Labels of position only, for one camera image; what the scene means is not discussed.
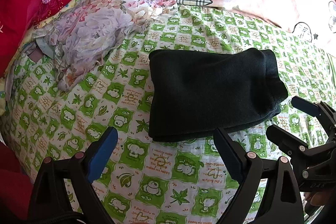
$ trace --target dark green folded cloth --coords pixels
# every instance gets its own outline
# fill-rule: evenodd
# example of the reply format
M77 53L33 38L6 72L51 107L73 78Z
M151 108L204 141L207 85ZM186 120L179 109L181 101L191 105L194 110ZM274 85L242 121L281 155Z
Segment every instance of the dark green folded cloth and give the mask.
M280 113L288 97L271 50L237 54L156 50L150 53L154 83L149 136L177 142L236 132Z

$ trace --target rivet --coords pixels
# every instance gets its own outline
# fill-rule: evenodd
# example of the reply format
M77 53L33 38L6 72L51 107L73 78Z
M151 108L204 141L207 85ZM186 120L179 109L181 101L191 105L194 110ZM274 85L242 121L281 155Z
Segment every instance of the rivet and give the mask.
M302 176L304 179L307 179L308 178L308 172L305 170L302 172Z
M280 160L285 164L288 162L288 159L286 157L281 157Z
M257 157L257 155L254 153L254 152L248 152L247 153L247 156L250 158L250 159L255 159Z
M81 159L82 157L84 157L84 153L83 153L82 151L77 152L77 153L75 154L75 158L77 158L77 159Z
M45 164L48 164L49 162L51 162L51 157L46 157L46 158L43 160L43 162L44 162Z

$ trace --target finger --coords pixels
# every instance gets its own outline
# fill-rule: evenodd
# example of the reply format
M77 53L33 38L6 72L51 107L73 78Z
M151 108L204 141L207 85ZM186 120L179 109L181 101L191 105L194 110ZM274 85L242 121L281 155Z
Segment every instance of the finger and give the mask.
M332 191L325 191L325 192L318 192L316 193L310 200L310 204L313 206L323 206L325 205L330 196Z
M315 194L315 193L308 193L308 192L305 192L305 194L304 194L305 200L306 200L306 201L311 200L311 198L314 196L314 194Z

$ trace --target cartoon print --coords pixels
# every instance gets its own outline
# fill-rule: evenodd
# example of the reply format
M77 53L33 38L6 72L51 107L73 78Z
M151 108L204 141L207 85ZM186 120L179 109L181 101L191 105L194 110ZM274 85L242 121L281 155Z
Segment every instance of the cartoon print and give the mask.
M179 18L168 18L167 20L167 25L179 25L180 24L180 19Z
M141 170L144 165L145 157L148 154L148 147L149 144L127 138L123 144L124 151L121 153L119 162Z
M262 50L263 49L263 45L258 42L258 41L253 41L253 47L257 48L258 50Z
M88 94L85 96L84 104L80 106L79 110L85 116L92 118L98 103L99 100L93 94Z
M192 16L191 19L192 19L192 22L193 22L193 26L198 26L198 25L202 24L202 19L200 19L197 16Z
M122 44L119 46L119 48L123 48L124 50L127 50L127 48L128 48L128 45L129 45L129 43L130 43L130 39L123 39L123 42L122 42Z
M276 46L272 46L272 48L276 58L281 58L280 50Z
M53 160L59 160L61 157L61 150L59 150L56 146L52 145L51 143L48 144L48 151L47 155L52 157Z
M106 62L104 68L101 70L101 73L107 79L113 80L116 71L118 68L118 64L112 64L110 61Z
M104 184L106 187L109 186L109 183L111 181L111 174L114 171L115 168L115 162L109 160L100 176L100 178L98 179L99 182L101 182L102 184Z
M48 138L51 139L52 137L54 137L55 131L58 129L58 126L59 122L54 118L50 118L50 123L45 131Z
M201 162L199 156L187 152L178 152L171 178L196 183L200 167L204 167L204 163Z
M39 151L36 151L35 158L33 160L33 165L34 165L36 171L38 171L40 169L42 161L43 161L43 157L41 156Z
M155 219L155 224L186 224L186 216L160 211Z
M254 21L246 21L246 25L249 29L258 30Z
M202 19L204 21L213 21L212 14L202 14Z
M138 57L138 52L126 52L120 63L128 66L134 66Z
M142 44L141 51L151 53L152 51L155 50L157 44L158 44L157 42L151 40L145 40Z
M258 188L258 191L256 192L254 196L254 200L251 205L249 213L256 212L259 209L261 200L263 199L264 192L265 192L265 188Z
M79 85L81 86L81 88L85 91L90 91L93 87L93 84L97 81L97 76L92 74L92 73L88 73L86 75L86 77L79 82Z
M65 105L62 108L60 114L61 124L64 125L67 129L72 130L75 122L75 114L76 112L72 108L69 108Z
M146 80L149 76L149 71L144 69L134 69L131 74L131 79L129 80L129 84L135 88L144 89Z
M192 215L216 217L218 203L222 198L222 191L215 189L199 188L195 197L195 205L191 210Z
M180 44L175 44L174 45L174 50L189 50L190 47L189 46L185 46L185 45L180 45Z
M291 133L300 133L300 118L296 113L289 115L289 126Z
M267 158L265 135L251 134L249 135L249 142L252 152L256 153L260 158Z
M103 201L104 208L112 218L124 222L126 212L131 207L131 201L123 196L108 191Z
M27 129L28 129L28 126L29 126L29 124L30 124L30 121L29 121L29 115L28 115L27 113L23 112L23 113L21 114L21 118L20 118L20 122L19 122L19 124L22 126L22 128L23 128L24 130L27 130Z
M133 38L136 38L136 39L144 39L145 36L147 35L147 33L148 33L148 30L147 30L147 31L144 31L143 33L136 32L135 35L133 36Z
M84 146L84 140L75 135L71 135L71 138L66 140L63 145L63 151L65 151L70 157L76 154L78 151L81 151Z
M191 45L205 48L206 47L205 37L201 37L199 35L192 35L191 36Z
M262 32L259 32L259 34L260 34L261 41L263 43L269 43L268 35L266 35L265 33L262 33Z
M30 137L30 141L36 145L37 140L43 135L43 131L38 128L33 136Z
M265 28L266 28L266 32L268 34L273 34L273 30L272 30L272 27L268 26L268 25L265 25Z
M161 25L161 24L153 24L151 29L153 31L162 31L164 29L164 25Z
M112 82L108 87L106 92L103 94L103 98L118 104L121 99L123 92L125 89L125 85L122 85L117 82Z
M165 200L164 194L168 190L168 183L169 181L167 180L143 175L135 199L160 208Z
M17 102L18 104L23 107L25 104L25 101L27 99L27 92L23 89L20 88L19 92L18 92L18 96L17 96Z
M181 10L181 18L187 18L190 17L190 11L188 9Z
M149 111L151 110L153 98L154 92L145 91L143 97L141 98L141 100L139 100L137 109L149 113Z
M45 69L42 66L37 66L34 70L34 74L38 80L41 79L42 75L45 74Z
M204 154L219 157L219 153L218 153L217 148L214 144L213 137L205 138Z
M239 30L239 34L243 37L250 37L250 32L248 29L246 28L241 28L241 27L238 27L238 30Z
M34 123L38 123L37 120L41 115L42 115L42 110L39 109L38 107L35 107L33 110L33 113L31 114L31 120Z
M97 141L105 132L106 128L106 126L102 126L100 123L91 122L91 124L85 130L86 137L91 142Z
M178 32L192 34L193 28L190 26L180 26Z
M213 37L216 33L210 29L209 26L205 26L207 37Z
M36 101L38 101L39 97L43 94L45 94L44 89L37 84L29 93L31 95L31 97L33 97Z
M160 36L160 40L164 42L174 43L176 38L176 33L172 32L163 32Z

